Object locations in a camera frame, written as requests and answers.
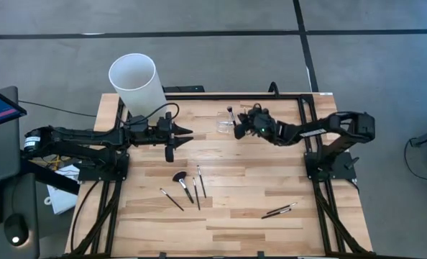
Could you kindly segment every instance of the white cylinder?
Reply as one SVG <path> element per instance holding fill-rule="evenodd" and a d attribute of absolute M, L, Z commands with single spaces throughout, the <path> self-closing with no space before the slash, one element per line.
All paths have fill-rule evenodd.
<path fill-rule="evenodd" d="M 164 91 L 153 60 L 143 54 L 132 53 L 114 61 L 108 77 L 133 117 L 147 116 L 166 104 Z M 165 116 L 163 107 L 149 118 L 156 125 L 159 117 Z"/>

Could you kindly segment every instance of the wooden tabletop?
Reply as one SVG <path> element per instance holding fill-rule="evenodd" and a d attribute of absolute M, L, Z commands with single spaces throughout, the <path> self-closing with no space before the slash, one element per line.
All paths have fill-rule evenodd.
<path fill-rule="evenodd" d="M 313 96 L 318 118 L 336 111 L 332 95 Z M 113 127 L 118 100 L 117 94 L 102 96 L 95 130 Z M 274 118 L 300 124 L 297 102 L 176 102 L 180 114 L 175 122 L 193 130 L 194 140 L 175 151 L 174 163 L 165 162 L 163 146 L 129 148 L 131 163 L 121 190 L 112 256 L 158 256 L 159 252 L 168 256 L 255 256 L 258 250 L 269 256 L 324 255 L 313 188 L 303 162 L 304 141 L 276 147 L 258 137 L 236 140 L 233 134 L 216 131 L 217 114 L 225 112 L 227 106 L 237 112 L 257 102 Z M 323 141 L 330 143 L 336 138 L 324 135 Z M 207 198 L 202 195 L 197 165 L 202 170 Z M 190 203 L 180 184 L 172 181 L 178 171 L 188 172 L 185 181 L 193 197 L 196 177 L 200 211 L 196 198 L 195 204 Z M 357 190 L 344 180 L 332 183 L 341 221 L 361 246 L 371 250 Z M 75 246 L 96 220 L 101 184 L 91 192 L 79 215 Z M 91 185 L 88 182 L 81 186 L 77 204 Z M 185 211 L 179 210 L 160 188 Z M 267 211 L 293 202 L 298 204 L 291 212 L 260 219 Z M 106 223 L 99 251 L 104 250 L 107 227 Z M 329 219 L 328 228 L 332 249 L 336 250 Z M 69 251 L 70 240 L 66 248 Z"/>

